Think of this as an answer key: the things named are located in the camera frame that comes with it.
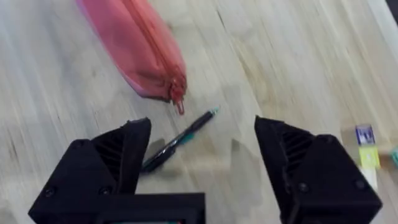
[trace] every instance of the red zipper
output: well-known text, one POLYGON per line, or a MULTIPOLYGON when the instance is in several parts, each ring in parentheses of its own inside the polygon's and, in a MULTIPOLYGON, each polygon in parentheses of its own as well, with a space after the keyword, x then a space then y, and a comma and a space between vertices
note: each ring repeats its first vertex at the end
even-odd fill
MULTIPOLYGON (((155 35, 152 35, 152 32, 148 27, 151 27, 152 24, 146 24, 145 20, 142 18, 139 10, 135 7, 134 0, 123 0, 124 5, 127 7, 130 16, 135 20, 137 26, 140 28, 141 32, 144 34, 145 39, 148 41, 153 53, 157 59, 160 60, 163 67, 166 69, 167 74, 172 73, 174 70, 170 66, 170 63, 167 61, 167 57, 165 56, 165 52, 161 49, 157 41, 155 40, 155 35)), ((173 104, 176 105, 179 114, 184 114, 184 107, 182 103, 182 96, 184 94, 185 88, 180 86, 178 77, 173 77, 171 79, 171 87, 169 90, 169 96, 173 101, 173 104)))

